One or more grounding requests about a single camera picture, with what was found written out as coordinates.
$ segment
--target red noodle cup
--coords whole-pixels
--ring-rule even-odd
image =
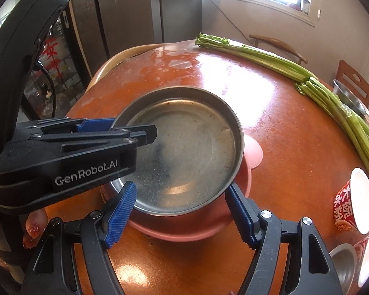
[[[334,200],[333,217],[339,231],[369,232],[369,179],[360,168],[351,177]]]
[[[357,253],[357,268],[354,281],[362,287],[369,277],[369,235],[354,245]]]

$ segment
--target wooden chair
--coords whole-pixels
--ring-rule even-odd
[[[274,38],[268,38],[266,36],[260,36],[260,35],[251,35],[249,34],[249,37],[251,39],[255,39],[254,46],[258,47],[259,41],[265,42],[271,46],[274,46],[275,48],[278,48],[279,50],[282,50],[284,52],[290,53],[292,55],[295,55],[298,58],[298,64],[301,65],[301,62],[304,62],[305,64],[308,64],[309,61],[306,60],[302,55],[300,55],[297,51],[294,50],[294,48],[287,43],[280,41],[278,39]]]
[[[353,84],[347,81],[347,79],[345,79],[343,75],[346,75],[350,80],[352,80],[352,82],[356,84],[358,88],[363,91],[363,93],[365,93],[365,96],[363,96],[361,92],[359,92],[359,90],[355,88],[355,86],[353,86]],[[353,92],[355,96],[365,104],[365,106],[369,106],[369,84],[365,81],[361,74],[359,74],[343,60],[340,60],[339,62],[336,80],[342,82],[345,86],[347,86],[350,91]]]

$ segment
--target stainless steel bowl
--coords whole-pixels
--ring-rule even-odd
[[[331,255],[343,295],[345,295],[349,292],[354,278],[356,266],[355,249],[351,244],[341,244],[335,247],[329,255]]]
[[[334,87],[332,93],[336,94],[343,104],[347,105],[361,117],[366,114],[362,102],[354,95],[353,92],[350,91],[347,86],[338,80],[333,80],[333,84]]]
[[[150,92],[129,105],[113,126],[154,124],[157,139],[137,149],[137,170],[104,186],[108,195],[126,180],[137,185],[135,208],[157,216],[196,211],[217,199],[237,174],[244,153],[242,126],[219,97],[192,86]]]

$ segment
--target blue gripper pad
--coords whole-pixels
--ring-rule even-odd
[[[85,120],[81,125],[78,125],[77,130],[78,132],[108,131],[114,121],[114,118]]]
[[[225,190],[225,201],[231,211],[232,218],[234,219],[242,241],[247,243],[249,246],[252,246],[257,242],[257,240],[254,236],[253,221],[251,220],[246,207],[243,205],[243,203],[247,203],[247,201],[240,189],[238,188],[235,190],[233,185],[235,184],[231,184]],[[238,196],[238,190],[240,194],[243,195],[243,202]]]
[[[126,226],[130,213],[137,200],[137,187],[133,182],[127,181],[118,196],[107,201],[109,209],[103,217],[104,237],[103,243],[107,249],[119,241]]]

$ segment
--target refrigerator door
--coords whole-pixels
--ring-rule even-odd
[[[98,0],[71,0],[81,46],[92,76],[109,59],[104,46],[104,29],[99,20]]]
[[[109,55],[161,43],[159,0],[98,0]]]

